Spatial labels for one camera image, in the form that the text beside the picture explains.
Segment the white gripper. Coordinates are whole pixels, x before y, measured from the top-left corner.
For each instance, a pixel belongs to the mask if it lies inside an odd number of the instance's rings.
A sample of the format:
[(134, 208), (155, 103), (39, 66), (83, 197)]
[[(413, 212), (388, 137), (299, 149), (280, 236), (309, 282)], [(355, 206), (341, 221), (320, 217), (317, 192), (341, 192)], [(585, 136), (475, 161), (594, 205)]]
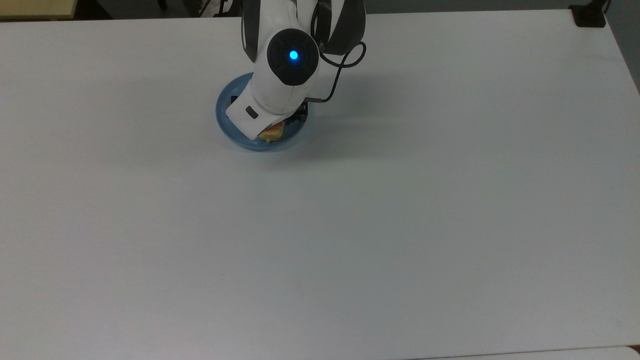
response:
[[(286, 114), (266, 111), (256, 101), (251, 91), (243, 91), (239, 96), (232, 95), (225, 111), (231, 123), (242, 134), (253, 141), (263, 130), (283, 121)], [(286, 118), (286, 126), (304, 124), (309, 115), (309, 103), (304, 101), (295, 112)]]

